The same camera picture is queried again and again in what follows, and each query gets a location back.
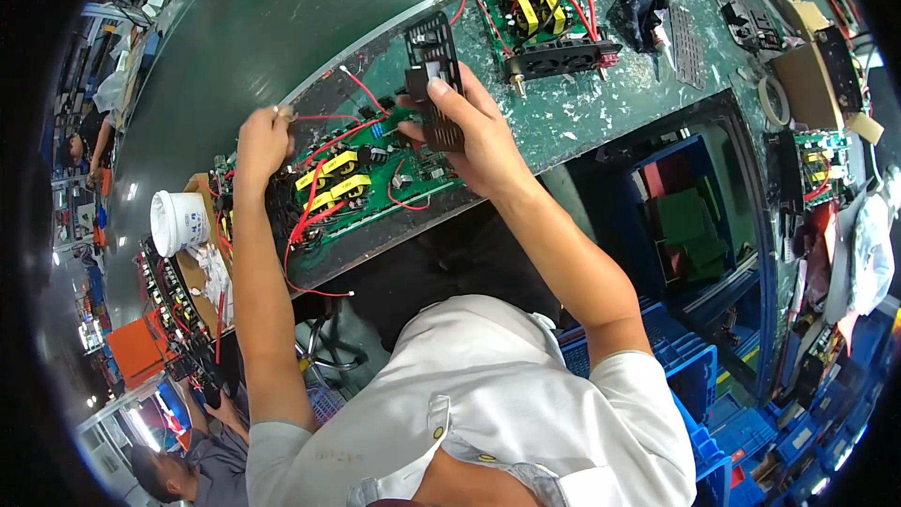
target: white bucket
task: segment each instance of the white bucket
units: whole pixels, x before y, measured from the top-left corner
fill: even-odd
[[[181,249],[205,243],[210,236],[210,223],[204,197],[198,192],[170,194],[161,190],[154,194],[151,235],[162,256],[173,256]]]

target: man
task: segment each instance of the man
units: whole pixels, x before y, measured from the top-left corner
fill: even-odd
[[[241,129],[234,184],[251,505],[690,505],[688,435],[634,288],[539,185],[494,100],[460,72],[465,98],[440,79],[428,87],[466,136],[466,153],[448,159],[585,328],[591,376],[567,371],[547,318],[486,295],[454,297],[412,318],[388,365],[317,427],[263,204],[287,120],[278,107],[258,110]],[[401,131],[422,140],[413,123]]]
[[[222,431],[210,433],[203,411],[194,399],[187,379],[178,383],[191,420],[190,447],[184,458],[154,452],[147,446],[131,451],[131,471],[138,483],[157,501],[190,501],[197,507],[247,507],[248,433],[225,392],[221,405],[206,410],[222,423]]]
[[[110,137],[113,126],[107,121],[108,113],[100,113],[94,102],[91,111],[81,120],[78,131],[63,144],[61,163],[64,167],[72,167],[84,159],[89,166],[88,179],[92,184],[99,184],[100,170],[109,168],[113,154],[113,141]]]

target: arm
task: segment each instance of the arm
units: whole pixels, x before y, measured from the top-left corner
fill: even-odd
[[[187,378],[183,378],[176,382],[176,386],[178,386],[178,390],[181,392],[181,399],[185,401],[187,418],[191,420],[191,429],[199,430],[205,435],[209,435],[210,426],[206,422],[206,415],[204,415],[204,411],[201,411],[200,406],[197,405],[197,400],[194,399],[194,393],[191,391],[191,386]]]
[[[100,131],[97,132],[97,145],[94,146],[94,153],[91,154],[91,171],[100,167],[100,155],[107,148],[107,142],[110,140],[110,132],[112,130],[113,126],[110,126],[107,123],[107,119],[104,118],[104,123],[100,125]]]
[[[441,79],[429,83],[435,105],[466,136],[466,154],[447,153],[477,194],[489,198],[550,290],[585,328],[591,367],[621,350],[650,354],[635,289],[623,269],[591,242],[546,193],[516,149],[512,134],[485,88],[463,63],[466,98]],[[400,99],[410,106],[409,99]],[[401,131],[422,140],[422,129]]]
[[[269,176],[287,148],[287,119],[273,108],[257,110],[241,127],[234,178],[235,330],[252,421],[314,432],[316,418],[294,350],[294,310],[263,204]]]
[[[251,436],[247,433],[247,428],[241,422],[241,417],[238,415],[238,411],[235,411],[234,403],[225,394],[225,390],[219,390],[219,402],[219,409],[210,407],[209,403],[205,403],[204,406],[210,415],[216,417],[223,425],[238,433],[245,445],[250,445]]]

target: white shirt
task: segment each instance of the white shirt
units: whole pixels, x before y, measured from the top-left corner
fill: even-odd
[[[546,507],[691,505],[695,461],[662,366],[626,351],[574,376],[549,323],[480,295],[420,311],[315,434],[253,425],[251,507],[410,499],[439,446],[507,471]]]

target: masking tape roll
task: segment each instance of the masking tape roll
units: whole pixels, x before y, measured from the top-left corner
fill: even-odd
[[[773,89],[776,90],[776,94],[779,95],[779,104],[782,106],[781,118],[776,115],[776,112],[770,104],[770,94],[767,92],[767,84],[771,85]],[[785,126],[785,124],[788,123],[790,114],[788,112],[788,96],[786,96],[786,90],[782,87],[782,83],[777,81],[774,77],[763,77],[760,79],[760,82],[757,83],[757,94],[760,96],[760,107],[763,108],[763,113],[767,115],[767,119],[777,126]]]

